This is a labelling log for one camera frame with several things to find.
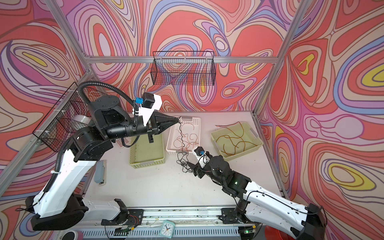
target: clock face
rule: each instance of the clock face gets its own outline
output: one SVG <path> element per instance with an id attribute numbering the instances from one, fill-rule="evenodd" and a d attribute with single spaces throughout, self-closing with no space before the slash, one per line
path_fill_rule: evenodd
<path id="1" fill-rule="evenodd" d="M 160 233 L 164 237 L 169 237 L 170 238 L 172 236 L 173 230 L 174 230 L 173 224 L 171 224 L 169 222 L 164 222 L 163 226 L 161 227 Z"/>

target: blue sensor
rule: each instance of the blue sensor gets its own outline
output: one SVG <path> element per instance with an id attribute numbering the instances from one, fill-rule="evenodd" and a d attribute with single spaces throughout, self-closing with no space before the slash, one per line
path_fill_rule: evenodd
<path id="1" fill-rule="evenodd" d="M 135 102 L 138 103 L 138 104 L 142 104 L 143 103 L 143 99 L 142 98 L 136 98 Z"/>

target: aluminum frame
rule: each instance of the aluminum frame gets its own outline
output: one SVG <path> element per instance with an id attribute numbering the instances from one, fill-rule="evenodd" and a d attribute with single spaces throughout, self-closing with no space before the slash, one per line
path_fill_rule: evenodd
<path id="1" fill-rule="evenodd" d="M 295 33 L 302 21 L 302 18 L 308 8 L 311 0 L 301 1 L 299 3 L 298 9 L 293 17 L 293 21 L 287 31 L 287 35 L 285 36 L 280 50 L 278 52 L 277 57 L 215 57 L 216 63 L 273 63 L 269 76 L 266 80 L 266 83 L 262 89 L 262 92 L 257 100 L 255 108 L 253 109 L 253 114 L 256 113 L 256 110 L 259 108 L 260 103 L 263 102 L 264 97 L 270 90 L 271 84 L 273 80 L 276 78 L 277 72 L 281 64 L 283 63 L 284 56 L 288 51 L 289 45 L 292 42 Z M 98 76 L 95 74 L 92 63 L 151 63 L 153 62 L 153 57 L 136 57 L 136 56 L 122 56 L 122 57 L 96 57 L 96 56 L 86 56 L 81 45 L 77 38 L 75 37 L 72 29 L 70 28 L 68 21 L 66 20 L 61 8 L 58 6 L 56 0 L 46 0 L 46 4 L 51 10 L 52 15 L 57 21 L 58 25 L 63 31 L 64 36 L 68 39 L 70 44 L 72 45 L 79 61 L 83 64 L 86 69 L 86 74 L 82 76 L 79 80 L 79 83 L 89 79 L 90 77 L 94 77 L 98 79 Z M 61 101 L 59 106 L 64 106 L 64 104 L 68 101 L 69 98 L 65 98 Z M 49 124 L 55 116 L 51 114 L 46 121 L 42 124 L 42 127 Z M 260 124 L 258 123 L 257 117 L 254 115 L 255 125 L 259 132 L 261 132 Z M 34 154 L 37 147 L 40 145 L 40 141 L 33 137 L 30 141 L 23 147 L 23 149 L 16 155 L 16 157 L 8 164 L 8 166 L 3 170 L 0 175 L 0 196 L 6 191 L 9 185 L 12 183 L 14 178 L 18 175 L 18 173 L 22 170 L 24 165 L 28 162 L 29 158 Z M 276 165 L 274 164 L 273 157 L 269 152 L 268 147 L 264 145 L 264 148 L 267 153 L 267 157 L 271 164 L 272 170 L 274 172 L 276 180 L 278 179 L 280 186 L 282 184 L 280 175 L 277 173 Z M 283 193 L 286 195 L 285 188 L 281 188 Z"/>
<path id="2" fill-rule="evenodd" d="M 88 63 L 153 63 L 152 56 L 85 56 L 85 60 Z M 162 57 L 162 58 L 181 58 L 184 57 Z M 214 56 L 215 63 L 277 63 L 278 58 L 274 56 L 270 57 L 219 57 Z"/>
<path id="3" fill-rule="evenodd" d="M 256 101 L 255 107 L 253 109 L 254 113 L 257 112 L 257 110 L 260 108 L 260 105 L 262 104 L 265 96 L 269 92 L 272 83 L 274 82 L 276 77 L 278 77 L 277 74 L 279 72 L 279 68 L 284 62 L 284 57 L 288 52 L 289 46 L 291 45 L 293 38 L 295 37 L 296 32 L 301 24 L 301 21 L 303 20 L 307 8 L 311 4 L 311 2 L 312 0 L 300 1 L 299 6 L 297 7 L 296 13 L 291 22 L 291 25 L 288 28 L 287 35 L 285 36 L 283 43 L 281 44 L 279 53 L 277 54 L 278 61 L 274 66 L 272 66 L 272 69 L 269 72 L 268 78 L 265 81 L 263 89 Z"/>
<path id="4" fill-rule="evenodd" d="M 85 81 L 91 76 L 90 72 L 86 72 L 80 79 L 79 82 Z M 57 105 L 55 110 L 45 119 L 45 121 L 40 125 L 38 130 L 44 130 L 48 127 L 48 125 L 53 121 L 53 119 L 57 116 L 64 105 L 71 98 L 76 89 L 72 89 Z M 19 172 L 23 169 L 25 164 L 29 161 L 29 159 L 33 156 L 37 148 L 43 144 L 41 140 L 39 140 L 35 135 L 32 134 L 28 142 L 23 146 L 23 148 L 16 154 L 16 156 L 12 159 L 12 161 L 4 168 L 4 170 L 0 174 L 0 196 L 4 194 L 4 192 L 11 185 L 15 177 L 19 174 Z"/>
<path id="5" fill-rule="evenodd" d="M 47 5 L 47 7 L 49 8 L 49 10 L 51 11 L 53 17 L 55 18 L 57 24 L 59 25 L 59 27 L 63 31 L 64 37 L 69 41 L 71 47 L 75 51 L 77 58 L 79 59 L 79 61 L 83 65 L 84 69 L 86 71 L 91 72 L 92 77 L 99 80 L 99 77 L 93 71 L 93 68 L 90 66 L 90 64 L 85 59 L 86 55 L 84 53 L 84 50 L 82 49 L 79 41 L 75 37 L 75 34 L 73 33 L 63 11 L 61 10 L 60 6 L 57 4 L 57 1 L 56 0 L 45 0 L 45 3 Z"/>

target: psychedelic wallpaper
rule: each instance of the psychedelic wallpaper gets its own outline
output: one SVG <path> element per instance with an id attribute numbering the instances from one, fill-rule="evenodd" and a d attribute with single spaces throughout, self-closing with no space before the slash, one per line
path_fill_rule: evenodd
<path id="1" fill-rule="evenodd" d="M 85 54 L 152 56 L 212 50 L 276 56 L 297 1 L 163 0 L 58 2 Z M 152 86 L 151 64 L 93 64 L 99 79 L 130 96 L 163 97 L 163 111 L 252 111 L 271 64 L 217 64 L 215 86 Z"/>
<path id="2" fill-rule="evenodd" d="M 41 0 L 0 0 L 0 172 L 60 96 L 84 73 Z M 0 198 L 0 239 L 48 239 L 32 214 L 15 212 L 50 177 L 55 153 L 42 145 Z"/>
<path id="3" fill-rule="evenodd" d="M 129 96 L 141 97 L 146 91 L 160 95 L 161 111 L 252 111 L 272 64 L 231 63 L 227 76 L 216 73 L 214 86 L 153 85 L 151 66 L 145 63 L 95 63 L 92 67 L 101 81 Z"/>
<path id="4" fill-rule="evenodd" d="M 384 1 L 315 0 L 258 110 L 289 197 L 327 239 L 384 239 Z"/>

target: white plastic basket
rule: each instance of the white plastic basket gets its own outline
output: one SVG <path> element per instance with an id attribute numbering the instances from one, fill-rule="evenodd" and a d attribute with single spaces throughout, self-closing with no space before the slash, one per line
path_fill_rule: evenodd
<path id="1" fill-rule="evenodd" d="M 201 118 L 182 116 L 180 122 L 183 138 L 181 138 L 180 124 L 173 125 L 170 128 L 166 150 L 171 155 L 177 155 L 182 151 L 193 155 L 192 149 L 200 143 Z"/>

